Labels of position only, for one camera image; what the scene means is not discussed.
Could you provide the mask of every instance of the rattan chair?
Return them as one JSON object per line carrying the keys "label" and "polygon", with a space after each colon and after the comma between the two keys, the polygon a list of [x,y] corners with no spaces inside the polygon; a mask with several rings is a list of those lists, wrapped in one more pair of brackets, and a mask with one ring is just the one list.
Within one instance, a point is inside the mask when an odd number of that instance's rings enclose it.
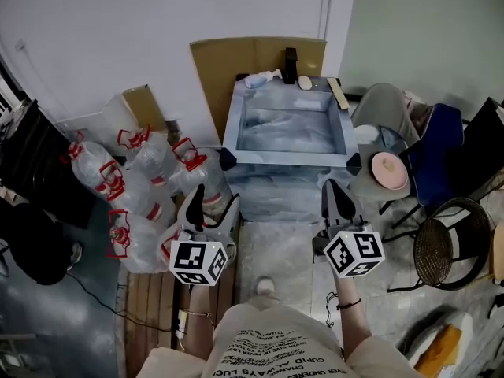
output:
{"label": "rattan chair", "polygon": [[[436,217],[448,209],[463,209],[469,214],[447,227]],[[454,250],[450,237],[452,229],[458,237],[458,258],[453,258]],[[389,293],[412,291],[424,285],[440,290],[459,290],[476,279],[487,261],[491,247],[488,216],[483,207],[470,198],[452,198],[441,205],[417,230],[384,239],[383,243],[403,236],[410,236],[415,240],[413,257],[419,279],[413,287],[392,288],[387,290]],[[448,277],[453,263],[469,258],[476,260],[465,276],[454,282],[443,282]]]}

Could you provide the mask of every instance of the green wall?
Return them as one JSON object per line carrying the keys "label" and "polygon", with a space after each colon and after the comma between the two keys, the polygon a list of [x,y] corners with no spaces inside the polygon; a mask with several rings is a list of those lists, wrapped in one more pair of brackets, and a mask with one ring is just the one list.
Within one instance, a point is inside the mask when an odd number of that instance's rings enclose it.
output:
{"label": "green wall", "polygon": [[504,99],[504,0],[354,0],[345,91],[388,82],[470,119]]}

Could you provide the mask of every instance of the orange cloth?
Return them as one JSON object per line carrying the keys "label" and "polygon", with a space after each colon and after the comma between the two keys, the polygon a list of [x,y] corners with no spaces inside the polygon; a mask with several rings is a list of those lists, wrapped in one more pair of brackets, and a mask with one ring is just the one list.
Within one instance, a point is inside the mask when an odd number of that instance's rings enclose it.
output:
{"label": "orange cloth", "polygon": [[444,328],[423,353],[415,369],[427,378],[436,378],[441,368],[457,361],[462,331],[452,324]]}

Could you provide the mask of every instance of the beige t-shirt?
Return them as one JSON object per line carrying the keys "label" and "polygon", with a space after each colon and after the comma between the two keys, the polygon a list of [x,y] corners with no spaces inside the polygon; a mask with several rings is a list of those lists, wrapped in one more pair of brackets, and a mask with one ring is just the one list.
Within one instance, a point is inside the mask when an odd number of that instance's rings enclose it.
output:
{"label": "beige t-shirt", "polygon": [[219,323],[207,362],[175,350],[154,349],[138,378],[215,376],[420,377],[382,339],[366,339],[345,362],[335,335],[320,322],[287,306],[258,311],[241,304]]}

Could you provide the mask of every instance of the black and white marker cube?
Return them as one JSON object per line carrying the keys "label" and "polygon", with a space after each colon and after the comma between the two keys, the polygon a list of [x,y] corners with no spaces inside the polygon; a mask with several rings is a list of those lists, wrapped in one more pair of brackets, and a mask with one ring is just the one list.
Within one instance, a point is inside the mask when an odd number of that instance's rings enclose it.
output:
{"label": "black and white marker cube", "polygon": [[170,271],[184,284],[215,286],[227,261],[222,243],[172,241]]}
{"label": "black and white marker cube", "polygon": [[340,231],[324,253],[338,277],[364,276],[385,260],[378,232]]}

